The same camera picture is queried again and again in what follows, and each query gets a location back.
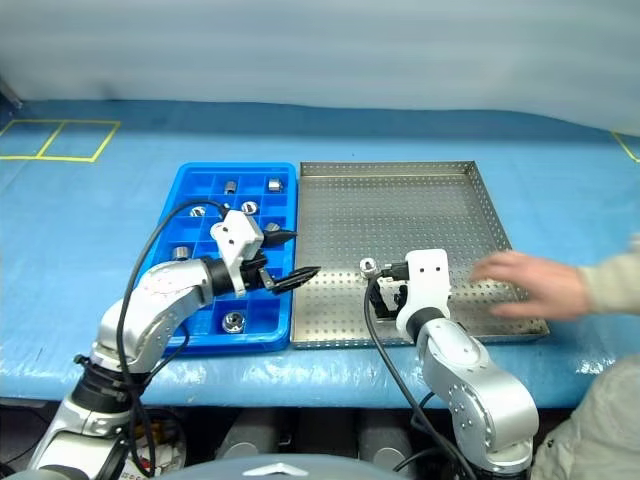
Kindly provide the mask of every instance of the perforated metal tray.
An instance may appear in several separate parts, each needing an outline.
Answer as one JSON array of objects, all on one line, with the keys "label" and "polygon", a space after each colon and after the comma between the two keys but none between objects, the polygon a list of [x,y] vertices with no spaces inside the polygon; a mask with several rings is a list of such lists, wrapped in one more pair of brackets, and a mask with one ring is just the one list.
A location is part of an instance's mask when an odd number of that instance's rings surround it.
[{"label": "perforated metal tray", "polygon": [[[371,343],[358,264],[399,262],[410,250],[444,248],[449,256],[452,317],[482,341],[522,341],[549,333],[544,320],[505,321],[492,304],[524,299],[510,285],[468,282],[475,261],[511,248],[474,162],[303,163],[296,263],[320,274],[296,290],[292,342],[298,348]],[[398,282],[382,284],[387,304]],[[376,329],[386,344],[405,343],[394,322]]]}]

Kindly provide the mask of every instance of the silver robotic arm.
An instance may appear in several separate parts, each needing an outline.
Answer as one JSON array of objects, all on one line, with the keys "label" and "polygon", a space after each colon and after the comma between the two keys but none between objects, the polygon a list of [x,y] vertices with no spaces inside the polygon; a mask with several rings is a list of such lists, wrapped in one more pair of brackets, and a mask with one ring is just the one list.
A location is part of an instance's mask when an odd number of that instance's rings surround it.
[{"label": "silver robotic arm", "polygon": [[446,252],[416,250],[405,260],[408,291],[396,326],[415,342],[425,382],[448,405],[458,448],[481,471],[521,475],[531,464],[538,430],[531,395],[450,318]]},{"label": "silver robotic arm", "polygon": [[[261,247],[284,243],[295,232],[261,232],[255,220],[229,211],[214,227],[220,259],[208,257],[154,266],[133,290],[123,328],[124,357],[140,395],[169,339],[180,324],[214,297],[267,288],[281,293],[302,285],[319,270],[305,267],[283,279],[267,273]],[[61,403],[28,468],[45,469],[73,480],[108,480],[120,475],[130,449],[132,409],[117,346],[122,300],[104,314],[89,357],[75,361],[85,372]]]}]

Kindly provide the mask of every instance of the blue plastic tray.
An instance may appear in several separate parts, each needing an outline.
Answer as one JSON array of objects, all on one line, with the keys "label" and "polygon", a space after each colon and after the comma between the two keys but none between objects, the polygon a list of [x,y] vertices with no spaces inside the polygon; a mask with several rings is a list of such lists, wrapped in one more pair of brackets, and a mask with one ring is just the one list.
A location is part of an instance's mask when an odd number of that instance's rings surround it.
[{"label": "blue plastic tray", "polygon": [[[284,189],[281,193],[268,191],[270,178],[279,178]],[[224,194],[225,183],[233,180],[236,193]],[[254,218],[264,230],[270,222],[281,228],[295,230],[297,184],[296,172],[287,163],[188,163],[183,165],[171,187],[161,218],[179,203],[186,200],[208,198],[228,203],[239,210],[243,202],[253,200],[258,204]],[[206,208],[204,217],[191,217],[186,209],[176,216],[158,238],[149,252],[144,270],[171,260],[171,252],[179,245],[191,249],[192,257],[209,255],[219,258],[216,242],[209,230],[221,221],[218,211]],[[295,245],[293,241],[275,248],[265,249],[267,271],[280,278],[293,270]],[[273,295],[262,289],[236,298],[234,294],[217,297],[213,305],[192,315],[186,326],[191,339],[185,353],[217,354],[249,351],[279,350],[289,343],[291,324],[291,292]],[[231,311],[245,315],[244,333],[230,334],[222,329],[222,318]],[[175,351],[184,341],[181,330],[169,341],[167,353]]]}]

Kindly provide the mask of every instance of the white curtain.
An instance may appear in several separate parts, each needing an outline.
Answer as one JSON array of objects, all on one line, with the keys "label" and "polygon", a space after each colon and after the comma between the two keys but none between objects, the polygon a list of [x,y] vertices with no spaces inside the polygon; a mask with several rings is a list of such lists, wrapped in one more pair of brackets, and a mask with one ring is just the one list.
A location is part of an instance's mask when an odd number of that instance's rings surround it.
[{"label": "white curtain", "polygon": [[0,0],[23,99],[500,109],[640,134],[638,0]]}]

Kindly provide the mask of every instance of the finger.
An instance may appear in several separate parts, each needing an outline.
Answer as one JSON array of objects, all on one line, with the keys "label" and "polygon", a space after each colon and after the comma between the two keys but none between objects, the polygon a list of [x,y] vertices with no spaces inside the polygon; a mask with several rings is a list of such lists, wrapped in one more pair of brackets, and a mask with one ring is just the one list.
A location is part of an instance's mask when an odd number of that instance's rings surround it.
[{"label": "finger", "polygon": [[496,282],[517,283],[520,279],[520,268],[511,265],[484,265],[473,269],[469,280],[495,280]]},{"label": "finger", "polygon": [[498,317],[508,318],[542,316],[542,307],[538,302],[503,303],[492,307],[490,311]]},{"label": "finger", "polygon": [[513,250],[496,252],[478,261],[474,265],[474,268],[486,267],[488,265],[518,265],[527,257],[528,255]]}]

